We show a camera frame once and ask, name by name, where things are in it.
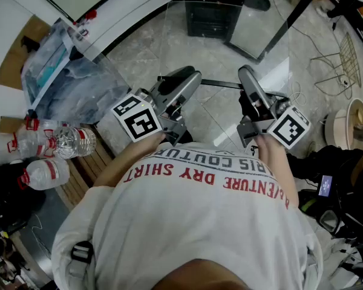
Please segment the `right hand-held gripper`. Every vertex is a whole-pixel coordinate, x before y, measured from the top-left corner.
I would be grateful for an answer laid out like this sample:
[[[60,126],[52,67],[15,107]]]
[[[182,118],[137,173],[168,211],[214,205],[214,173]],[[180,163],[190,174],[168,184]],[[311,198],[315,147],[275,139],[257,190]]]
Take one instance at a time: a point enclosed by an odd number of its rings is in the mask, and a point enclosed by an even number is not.
[[[237,132],[244,147],[259,135],[271,135],[286,149],[291,149],[310,129],[310,121],[288,98],[270,102],[255,78],[252,68],[238,70],[243,87],[238,101],[244,117]]]

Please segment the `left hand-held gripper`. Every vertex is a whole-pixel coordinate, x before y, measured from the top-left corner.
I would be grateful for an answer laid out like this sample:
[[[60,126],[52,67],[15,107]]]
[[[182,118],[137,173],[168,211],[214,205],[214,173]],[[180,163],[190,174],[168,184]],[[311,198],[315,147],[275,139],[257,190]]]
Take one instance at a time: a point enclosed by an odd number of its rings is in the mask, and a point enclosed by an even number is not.
[[[158,76],[152,93],[138,89],[112,106],[111,112],[121,127],[136,143],[156,132],[163,132],[173,146],[192,141],[182,115],[182,106],[191,98],[202,81],[201,72],[193,66],[179,68]]]

